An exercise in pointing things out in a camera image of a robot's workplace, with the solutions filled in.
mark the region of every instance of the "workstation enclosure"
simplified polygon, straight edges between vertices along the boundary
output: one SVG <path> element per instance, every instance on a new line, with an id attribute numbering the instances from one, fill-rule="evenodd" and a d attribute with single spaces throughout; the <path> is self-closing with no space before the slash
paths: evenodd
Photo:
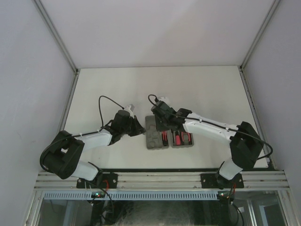
<path id="1" fill-rule="evenodd" d="M 147 97 L 155 94 L 168 97 L 176 110 L 191 109 L 228 124 L 247 121 L 265 139 L 245 69 L 279 0 L 33 3 L 74 73 L 59 130 L 80 134 L 99 129 L 100 95 L 123 106 L 133 104 L 145 126 L 145 117 L 152 115 Z M 118 110 L 106 100 L 101 108 L 105 123 Z M 81 160 L 118 175 L 116 188 L 108 193 L 121 206 L 165 202 L 177 208 L 181 203 L 193 212 L 189 225 L 223 225 L 222 215 L 213 216 L 223 211 L 214 206 L 222 191 L 203 188 L 201 174 L 215 172 L 231 157 L 229 147 L 203 136 L 193 139 L 192 147 L 148 150 L 144 135 L 124 136 L 114 145 L 83 153 Z M 261 156 L 268 152 L 264 147 Z M 24 225 L 43 226 L 49 219 L 57 225 L 97 225 L 95 207 L 87 201 L 110 199 L 95 198 L 98 189 L 78 189 L 79 180 L 41 171 Z M 298 225 L 285 173 L 272 156 L 243 171 L 242 180 L 244 188 L 236 189 L 234 203 L 245 225 Z M 110 225 L 105 219 L 101 223 Z"/>

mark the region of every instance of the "white backdrop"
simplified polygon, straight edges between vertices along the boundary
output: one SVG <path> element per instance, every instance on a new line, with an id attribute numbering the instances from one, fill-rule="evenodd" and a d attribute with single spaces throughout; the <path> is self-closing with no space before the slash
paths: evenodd
<path id="1" fill-rule="evenodd" d="M 240 65 L 273 0 L 42 0 L 78 68 Z"/>

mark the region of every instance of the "glass panel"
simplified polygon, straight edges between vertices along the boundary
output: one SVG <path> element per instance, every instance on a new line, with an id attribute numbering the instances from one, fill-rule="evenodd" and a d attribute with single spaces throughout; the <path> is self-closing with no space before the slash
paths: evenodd
<path id="1" fill-rule="evenodd" d="M 234 205 L 227 198 L 113 202 L 114 214 L 108 201 L 43 200 L 38 226 L 286 226 L 274 192 L 235 192 Z"/>

